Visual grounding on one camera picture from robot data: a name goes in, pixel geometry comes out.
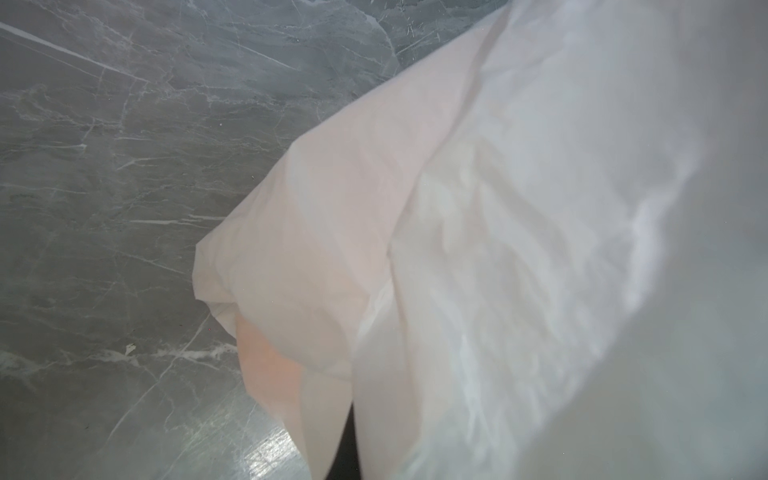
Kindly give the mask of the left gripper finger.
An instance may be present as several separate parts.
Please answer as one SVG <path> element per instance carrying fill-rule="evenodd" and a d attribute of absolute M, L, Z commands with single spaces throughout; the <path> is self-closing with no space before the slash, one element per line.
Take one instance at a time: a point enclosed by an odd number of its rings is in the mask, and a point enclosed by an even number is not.
<path fill-rule="evenodd" d="M 341 439 L 326 480 L 361 480 L 354 405 L 350 406 Z"/>

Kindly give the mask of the white plastic bag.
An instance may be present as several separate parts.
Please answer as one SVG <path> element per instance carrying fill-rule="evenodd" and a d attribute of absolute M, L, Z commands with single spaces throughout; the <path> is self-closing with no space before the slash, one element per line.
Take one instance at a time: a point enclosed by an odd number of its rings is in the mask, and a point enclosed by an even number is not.
<path fill-rule="evenodd" d="M 767 5 L 512 1 L 292 143 L 193 288 L 316 479 L 767 475 Z"/>

